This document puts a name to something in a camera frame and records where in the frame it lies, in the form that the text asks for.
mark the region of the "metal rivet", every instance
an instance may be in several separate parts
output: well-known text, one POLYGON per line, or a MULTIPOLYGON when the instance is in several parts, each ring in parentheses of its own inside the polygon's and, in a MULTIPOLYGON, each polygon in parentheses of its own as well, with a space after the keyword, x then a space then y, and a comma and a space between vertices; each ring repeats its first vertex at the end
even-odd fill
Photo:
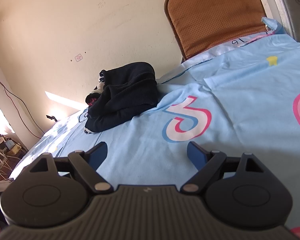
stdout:
POLYGON ((183 190, 186 192, 196 192, 196 191, 198 191, 198 189, 199 189, 199 186, 196 184, 185 184, 183 186, 183 190))
POLYGON ((104 191, 104 190, 110 189, 111 185, 109 183, 106 183, 106 182, 99 182, 96 185, 94 185, 94 188, 96 190, 102 190, 102 191, 104 191))

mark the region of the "bed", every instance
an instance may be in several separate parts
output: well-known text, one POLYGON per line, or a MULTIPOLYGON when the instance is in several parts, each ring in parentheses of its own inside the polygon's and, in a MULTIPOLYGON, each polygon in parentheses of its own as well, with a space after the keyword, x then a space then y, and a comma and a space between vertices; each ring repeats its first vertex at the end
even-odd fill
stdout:
POLYGON ((286 226, 300 227, 300 43, 268 21, 276 34, 220 44, 159 78, 159 104, 131 121, 85 134, 85 109, 57 122, 11 177, 44 152, 62 157, 104 141, 108 156, 97 171, 114 187, 179 188, 197 172, 186 154, 194 141, 228 156, 254 153, 292 194, 286 226))

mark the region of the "circular button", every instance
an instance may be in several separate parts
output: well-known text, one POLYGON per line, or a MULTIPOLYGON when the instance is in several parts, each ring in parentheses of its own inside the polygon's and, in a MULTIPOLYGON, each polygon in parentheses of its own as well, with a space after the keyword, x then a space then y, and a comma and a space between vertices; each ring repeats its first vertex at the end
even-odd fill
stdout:
POLYGON ((242 185, 232 192, 233 198, 247 207, 258 207, 266 204, 270 199, 270 193, 260 186, 242 185))
POLYGON ((185 184, 183 186, 183 190, 186 192, 196 192, 198 189, 199 187, 196 184, 185 184))
POLYGON ((111 185, 109 183, 106 182, 99 182, 96 185, 94 185, 94 188, 96 190, 101 190, 101 191, 105 191, 111 188, 111 185))
POLYGON ((45 207, 57 202, 61 192, 51 185, 37 185, 27 189, 23 194, 23 200, 30 206, 45 207))

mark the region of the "black device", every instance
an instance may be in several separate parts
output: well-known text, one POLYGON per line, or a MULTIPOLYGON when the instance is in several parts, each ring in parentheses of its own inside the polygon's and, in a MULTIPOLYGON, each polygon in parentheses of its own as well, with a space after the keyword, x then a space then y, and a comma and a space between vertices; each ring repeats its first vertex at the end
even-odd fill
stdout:
POLYGON ((297 239, 284 227, 291 195, 255 155, 227 157, 194 142, 187 155, 199 171, 180 191, 174 185, 114 191, 95 172, 106 143, 68 157, 42 154, 1 195, 9 226, 0 240, 297 239), (227 172, 235 175, 225 179, 227 172))
POLYGON ((46 114, 46 117, 50 120, 54 120, 55 122, 58 122, 58 120, 54 116, 49 116, 46 114))

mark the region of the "beige wall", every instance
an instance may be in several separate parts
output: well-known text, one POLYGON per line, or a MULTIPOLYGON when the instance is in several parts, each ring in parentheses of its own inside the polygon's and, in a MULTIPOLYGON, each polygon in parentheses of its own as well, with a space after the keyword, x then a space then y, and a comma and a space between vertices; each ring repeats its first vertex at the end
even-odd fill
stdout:
MULTIPOLYGON (((2 82, 3 85, 5 85, 5 87, 9 91, 11 91, 11 87, 9 86, 7 80, 5 79, 5 76, 3 75, 1 68, 0 68, 0 81, 2 82)), ((34 127, 34 125, 30 122, 29 118, 26 116, 25 112, 21 108, 18 100, 12 96, 11 96, 11 98, 12 98, 14 104, 16 105, 16 107, 18 108, 20 115, 21 115, 23 121, 25 122, 25 124, 27 125, 27 127, 29 128, 29 130, 34 135, 41 137, 42 133, 38 132, 37 128, 34 127)), ((17 137, 11 133, 11 131, 5 125, 6 124, 5 121, 0 120, 1 126, 7 128, 7 129, 5 129, 5 132, 8 133, 7 136, 12 137, 14 140, 17 140, 17 141, 18 141, 18 139, 20 139, 22 141, 22 143, 28 149, 30 149, 39 139, 36 138, 35 136, 33 136, 27 130, 27 128, 24 126, 24 124, 22 123, 22 121, 18 115, 17 110, 15 109, 10 98, 7 97, 6 93, 4 92, 4 88, 1 85, 0 85, 0 110, 3 113, 4 117, 6 118, 6 120, 9 122, 9 124, 12 127, 12 129, 14 130, 14 132, 16 133, 17 137)))
POLYGON ((165 0, 0 0, 0 67, 37 123, 49 129, 77 110, 45 91, 84 103, 102 69, 133 61, 160 77, 181 61, 165 0), (83 60, 74 57, 81 53, 83 60))

